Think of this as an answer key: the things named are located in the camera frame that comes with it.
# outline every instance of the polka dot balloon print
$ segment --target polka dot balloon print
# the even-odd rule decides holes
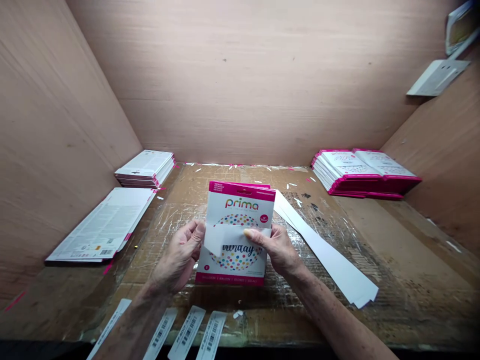
[[[247,214],[230,214],[223,216],[218,222],[213,225],[215,227],[218,224],[226,225],[240,225],[247,227],[259,227],[259,223],[253,217],[248,216]]]
[[[255,264],[264,249],[260,246],[224,246],[221,256],[210,253],[213,262],[230,271],[247,270]]]

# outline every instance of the white label sticker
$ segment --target white label sticker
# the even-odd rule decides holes
[[[168,353],[168,358],[170,360],[185,360],[190,347],[194,342],[195,335],[199,331],[204,316],[204,309],[195,305],[191,307],[190,312],[186,316],[185,322],[181,326],[180,332]]]
[[[196,360],[213,360],[215,358],[226,319],[227,314],[224,312],[213,311],[211,313]]]
[[[115,323],[117,322],[118,319],[122,316],[124,311],[129,307],[130,303],[132,300],[130,299],[122,299],[120,300],[120,303],[118,304],[115,312],[111,316],[110,320],[105,326],[105,329],[100,334],[100,337],[98,338],[97,342],[95,343],[95,346],[90,352],[90,355],[86,358],[86,360],[92,360],[92,358],[95,356],[97,351],[100,349],[100,346],[104,343],[105,339],[107,336],[110,334],[110,331],[114,328]]]
[[[160,323],[155,330],[155,334],[151,338],[150,345],[146,350],[143,360],[155,360],[160,352],[160,349],[164,345],[167,335],[174,324],[175,318],[177,317],[178,310],[173,307],[169,307],[165,310],[165,313],[161,317]]]

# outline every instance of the fingernail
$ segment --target fingernail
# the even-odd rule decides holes
[[[243,230],[243,234],[249,239],[254,237],[254,232],[252,230],[249,230],[249,229]]]

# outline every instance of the wrist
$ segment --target wrist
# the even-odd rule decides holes
[[[299,284],[307,280],[308,275],[311,274],[303,262],[299,263],[294,269],[288,272],[285,276],[285,280],[290,286]]]

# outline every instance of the pink package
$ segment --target pink package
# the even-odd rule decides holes
[[[243,230],[271,235],[276,192],[267,187],[210,181],[196,283],[263,286],[267,252]]]

